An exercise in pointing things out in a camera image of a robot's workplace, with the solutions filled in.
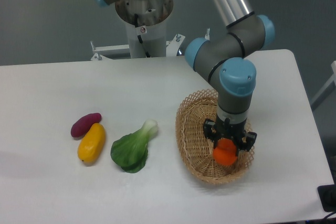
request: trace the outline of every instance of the bok choy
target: bok choy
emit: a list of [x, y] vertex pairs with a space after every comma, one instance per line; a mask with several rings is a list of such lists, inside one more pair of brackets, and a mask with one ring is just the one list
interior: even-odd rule
[[146, 164], [148, 142], [158, 133], [158, 123], [147, 119], [142, 127], [115, 141], [111, 147], [111, 158], [125, 172], [137, 173]]

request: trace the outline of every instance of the wicker basket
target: wicker basket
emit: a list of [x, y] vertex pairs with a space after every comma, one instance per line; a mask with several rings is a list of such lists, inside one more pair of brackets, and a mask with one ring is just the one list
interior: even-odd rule
[[[202, 126], [206, 118], [216, 119], [217, 95], [215, 90], [201, 90], [184, 99], [176, 115], [176, 140], [184, 164], [196, 178], [211, 184], [225, 184], [242, 177], [248, 170], [254, 147], [250, 152], [239, 152], [231, 166], [214, 161], [213, 142], [204, 137]], [[252, 131], [248, 121], [245, 129]]]

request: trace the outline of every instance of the metal bracket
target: metal bracket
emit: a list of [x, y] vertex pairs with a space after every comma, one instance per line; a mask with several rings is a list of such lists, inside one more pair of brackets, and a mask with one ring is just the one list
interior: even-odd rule
[[[171, 41], [167, 41], [166, 45], [166, 56], [176, 57], [181, 55], [180, 46], [184, 41], [185, 36], [181, 34], [176, 34]], [[107, 47], [95, 47], [93, 41], [90, 42], [93, 52], [93, 57], [91, 60], [105, 60], [105, 59], [120, 59], [129, 57], [120, 57], [121, 55], [128, 55], [130, 53], [129, 45], [117, 45], [117, 46], [107, 46]]]
[[334, 74], [325, 82], [322, 88], [314, 95], [310, 101], [312, 111], [317, 109], [318, 106], [333, 92], [336, 86], [336, 61], [331, 64]]

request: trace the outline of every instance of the white table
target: white table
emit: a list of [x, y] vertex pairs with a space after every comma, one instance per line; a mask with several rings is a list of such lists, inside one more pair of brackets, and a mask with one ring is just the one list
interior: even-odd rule
[[[270, 223], [322, 218], [317, 187], [332, 184], [290, 51], [256, 52], [249, 118], [255, 160], [240, 180], [210, 186], [177, 150], [182, 100], [210, 86], [183, 57], [0, 67], [0, 219], [7, 223]], [[70, 136], [100, 112], [107, 142], [94, 166]], [[158, 121], [144, 169], [123, 173], [112, 142]]]

